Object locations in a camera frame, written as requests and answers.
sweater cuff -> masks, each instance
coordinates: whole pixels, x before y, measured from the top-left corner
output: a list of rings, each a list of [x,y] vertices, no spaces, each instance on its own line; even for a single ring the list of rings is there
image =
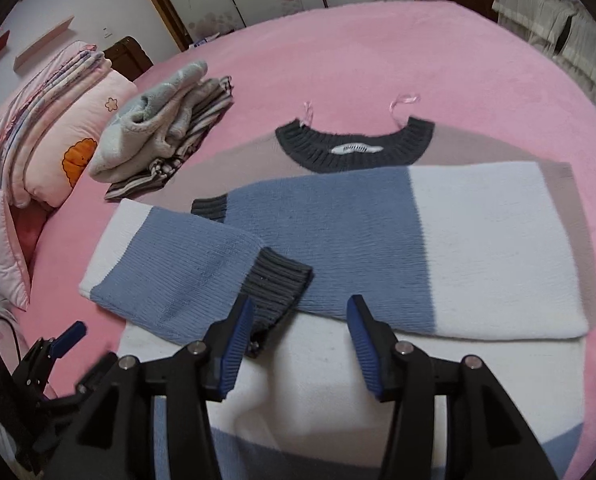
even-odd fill
[[[311,267],[285,258],[269,247],[260,250],[240,289],[256,305],[249,356],[255,357],[263,349],[271,329],[296,307],[311,280]]]
[[[191,204],[191,214],[224,223],[227,213],[227,194],[213,198],[197,198]]]

pink bedsheet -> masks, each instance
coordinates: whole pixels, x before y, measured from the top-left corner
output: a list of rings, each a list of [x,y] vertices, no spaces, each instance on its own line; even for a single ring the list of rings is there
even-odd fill
[[[545,158],[570,162],[596,253],[596,110],[553,63],[511,33],[447,2],[361,4],[305,12],[236,32],[154,66],[140,90],[194,59],[210,76],[231,75],[235,105],[188,164],[270,132],[313,105],[315,128],[378,135],[396,129],[389,104],[417,93],[396,113],[481,132]],[[107,186],[84,175],[38,242],[31,306],[20,314],[28,340],[55,336],[74,320],[89,335],[57,365],[58,394],[105,349],[124,321],[78,295],[78,283],[115,205]],[[596,457],[596,329],[585,364],[585,424],[569,480]]]

silver bolt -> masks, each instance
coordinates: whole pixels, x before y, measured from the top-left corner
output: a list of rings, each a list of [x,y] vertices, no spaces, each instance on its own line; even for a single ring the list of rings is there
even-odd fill
[[[118,360],[118,366],[120,366],[123,370],[129,370],[129,368],[136,366],[137,362],[138,359],[136,359],[133,355],[126,355]]]
[[[400,355],[411,354],[414,351],[414,345],[409,341],[398,341],[393,347]]]
[[[189,343],[187,345],[187,350],[189,350],[191,355],[200,355],[207,350],[207,345],[202,341],[194,341],[193,343]]]
[[[464,359],[464,364],[467,368],[471,368],[472,370],[476,370],[482,366],[482,359],[476,355],[468,355]]]

clothing label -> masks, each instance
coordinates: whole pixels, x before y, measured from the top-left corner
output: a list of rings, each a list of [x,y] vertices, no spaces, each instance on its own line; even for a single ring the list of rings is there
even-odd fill
[[[382,146],[370,146],[364,142],[350,142],[348,144],[341,144],[334,146],[329,150],[329,153],[334,155],[347,155],[347,153],[377,153],[382,152],[384,148]]]

sweater collar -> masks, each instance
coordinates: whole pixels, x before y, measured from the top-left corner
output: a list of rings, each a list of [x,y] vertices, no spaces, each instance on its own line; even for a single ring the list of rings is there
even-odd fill
[[[283,151],[294,162],[314,173],[365,170],[381,166],[406,166],[425,152],[434,123],[410,117],[407,125],[392,134],[326,134],[295,121],[276,130]]]

